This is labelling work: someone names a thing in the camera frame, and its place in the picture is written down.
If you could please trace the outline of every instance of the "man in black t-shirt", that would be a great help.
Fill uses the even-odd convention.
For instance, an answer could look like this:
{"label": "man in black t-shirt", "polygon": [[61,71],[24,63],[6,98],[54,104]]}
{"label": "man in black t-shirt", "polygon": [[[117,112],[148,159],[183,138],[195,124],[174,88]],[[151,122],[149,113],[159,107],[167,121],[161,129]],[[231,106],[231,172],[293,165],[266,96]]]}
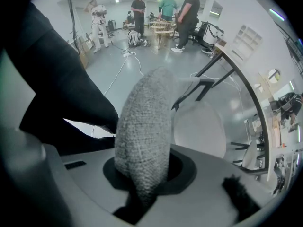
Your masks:
{"label": "man in black t-shirt", "polygon": [[291,107],[288,110],[281,109],[281,120],[289,119],[290,117],[290,124],[294,124],[296,120],[296,116],[298,115],[302,103],[303,103],[303,93],[300,94],[289,94],[284,100],[279,100],[280,106],[285,105],[286,103],[290,102]]}
{"label": "man in black t-shirt", "polygon": [[180,44],[175,48],[171,48],[174,52],[182,53],[184,46],[188,42],[189,31],[196,24],[198,11],[200,8],[200,0],[185,0],[179,12],[177,19],[178,32],[180,36]]}
{"label": "man in black t-shirt", "polygon": [[131,11],[134,12],[134,21],[136,23],[136,31],[140,33],[140,38],[146,38],[144,34],[144,12],[145,3],[142,0],[135,0],[131,5]]}

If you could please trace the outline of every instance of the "grey knit fabric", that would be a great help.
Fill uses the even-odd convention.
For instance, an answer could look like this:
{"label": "grey knit fabric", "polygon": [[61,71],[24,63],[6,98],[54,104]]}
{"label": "grey knit fabric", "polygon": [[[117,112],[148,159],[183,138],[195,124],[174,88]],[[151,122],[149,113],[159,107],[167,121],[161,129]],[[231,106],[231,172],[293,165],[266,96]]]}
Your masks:
{"label": "grey knit fabric", "polygon": [[167,177],[176,85],[164,67],[150,71],[132,89],[118,122],[115,167],[132,179],[144,206]]}

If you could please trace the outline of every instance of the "metal pole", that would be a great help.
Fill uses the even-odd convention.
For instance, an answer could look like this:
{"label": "metal pole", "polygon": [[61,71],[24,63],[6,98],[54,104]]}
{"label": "metal pole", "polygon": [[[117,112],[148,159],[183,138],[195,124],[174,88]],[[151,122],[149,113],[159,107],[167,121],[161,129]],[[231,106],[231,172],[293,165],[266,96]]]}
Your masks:
{"label": "metal pole", "polygon": [[212,88],[214,88],[215,86],[217,86],[218,84],[220,84],[224,79],[226,79],[227,77],[229,77],[235,70],[232,69],[231,71],[229,71],[224,77],[222,77],[220,80],[218,80],[213,86]]}
{"label": "metal pole", "polygon": [[211,66],[213,66],[222,56],[223,56],[223,52],[221,51],[219,52],[219,54],[213,57],[213,59],[206,66],[204,66],[204,68],[200,70],[198,74],[196,74],[196,77],[200,77],[203,73],[205,73],[208,69],[210,69]]}

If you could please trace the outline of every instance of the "white chair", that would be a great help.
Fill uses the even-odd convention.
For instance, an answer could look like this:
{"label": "white chair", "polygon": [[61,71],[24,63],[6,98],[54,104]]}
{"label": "white chair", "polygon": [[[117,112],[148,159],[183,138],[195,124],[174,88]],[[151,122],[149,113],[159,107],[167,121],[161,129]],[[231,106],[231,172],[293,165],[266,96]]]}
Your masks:
{"label": "white chair", "polygon": [[257,143],[255,140],[253,140],[250,143],[250,146],[248,146],[247,150],[245,151],[242,161],[242,167],[249,170],[254,170],[256,167],[257,156],[258,156]]}

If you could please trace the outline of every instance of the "man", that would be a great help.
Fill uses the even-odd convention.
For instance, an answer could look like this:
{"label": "man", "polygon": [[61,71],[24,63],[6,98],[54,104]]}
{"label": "man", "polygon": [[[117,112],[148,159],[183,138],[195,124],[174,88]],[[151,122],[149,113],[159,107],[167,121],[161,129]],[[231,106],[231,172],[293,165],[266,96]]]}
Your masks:
{"label": "man", "polygon": [[145,3],[142,0],[135,0],[131,5],[131,11],[134,12],[134,21],[136,23],[136,31],[140,33],[140,38],[146,38],[144,34],[144,12]]}
{"label": "man", "polygon": [[96,53],[99,50],[101,50],[101,44],[99,41],[100,29],[103,34],[105,48],[108,47],[108,43],[107,43],[108,35],[106,32],[106,20],[105,20],[105,14],[107,13],[107,11],[104,5],[97,4],[97,0],[90,0],[84,11],[91,14],[91,28],[93,31],[93,41],[95,43],[94,53]]}
{"label": "man", "polygon": [[196,24],[198,11],[200,8],[200,0],[185,0],[181,11],[178,14],[177,26],[180,36],[180,44],[175,48],[171,48],[174,52],[182,53],[188,42],[190,29]]}
{"label": "man", "polygon": [[174,0],[162,0],[159,5],[158,19],[162,18],[166,21],[172,21],[174,9],[177,9],[177,4]]}
{"label": "man", "polygon": [[289,119],[290,117],[290,124],[294,124],[296,116],[298,115],[302,103],[303,103],[303,93],[300,94],[287,94],[283,100],[279,100],[279,105],[283,106],[290,102],[291,100],[291,107],[288,110],[281,109],[281,120]]}

